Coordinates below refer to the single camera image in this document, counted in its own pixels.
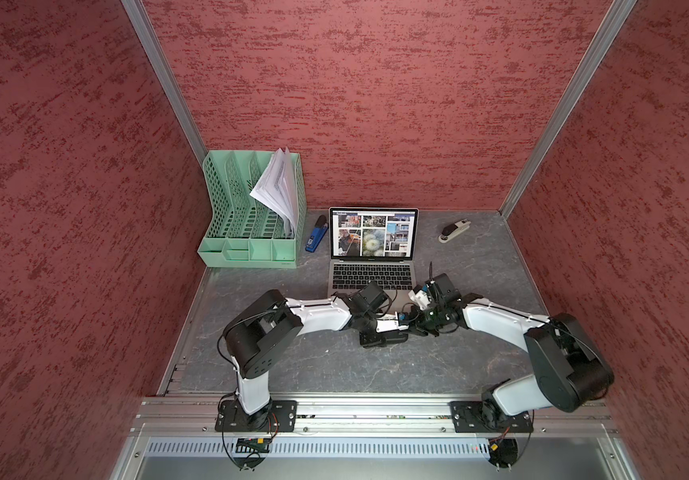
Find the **black wireless mouse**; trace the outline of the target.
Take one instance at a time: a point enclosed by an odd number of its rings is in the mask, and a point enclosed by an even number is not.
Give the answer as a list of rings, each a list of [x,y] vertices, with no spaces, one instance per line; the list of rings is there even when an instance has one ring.
[[[400,331],[360,333],[360,346],[364,348],[386,347],[405,343],[408,340],[409,334]]]

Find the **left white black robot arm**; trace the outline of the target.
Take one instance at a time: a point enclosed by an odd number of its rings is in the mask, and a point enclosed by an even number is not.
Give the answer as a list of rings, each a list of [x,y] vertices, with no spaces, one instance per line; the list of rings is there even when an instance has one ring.
[[[272,425],[270,370],[298,336],[322,331],[356,330],[362,346],[383,346],[405,338],[392,300],[372,282],[353,295],[298,300],[273,289],[262,294],[222,330],[226,359],[236,371],[238,418],[250,431]]]

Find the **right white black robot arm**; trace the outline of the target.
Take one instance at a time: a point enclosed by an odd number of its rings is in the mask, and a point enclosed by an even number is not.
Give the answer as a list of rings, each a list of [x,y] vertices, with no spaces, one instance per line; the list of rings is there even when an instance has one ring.
[[[526,425],[525,414],[550,407],[574,412],[605,397],[615,381],[611,366],[570,314],[530,314],[477,294],[462,295],[446,274],[415,287],[409,298],[414,304],[410,330],[418,334],[439,335],[455,324],[528,353],[530,375],[490,388],[471,412],[460,415],[478,430],[508,433],[514,421]]]

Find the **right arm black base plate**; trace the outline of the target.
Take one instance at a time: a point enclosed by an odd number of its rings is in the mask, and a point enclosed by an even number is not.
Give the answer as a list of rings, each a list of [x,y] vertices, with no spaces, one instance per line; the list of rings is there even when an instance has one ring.
[[[508,415],[491,400],[452,401],[449,407],[457,433],[504,435],[534,431],[530,414]]]

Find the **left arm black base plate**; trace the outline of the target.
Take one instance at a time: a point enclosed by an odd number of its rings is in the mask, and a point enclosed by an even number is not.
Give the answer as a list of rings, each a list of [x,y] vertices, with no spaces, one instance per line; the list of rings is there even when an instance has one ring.
[[[246,414],[240,401],[230,398],[220,402],[214,430],[218,433],[264,432],[268,434],[293,432],[296,426],[298,402],[272,400],[254,414]]]

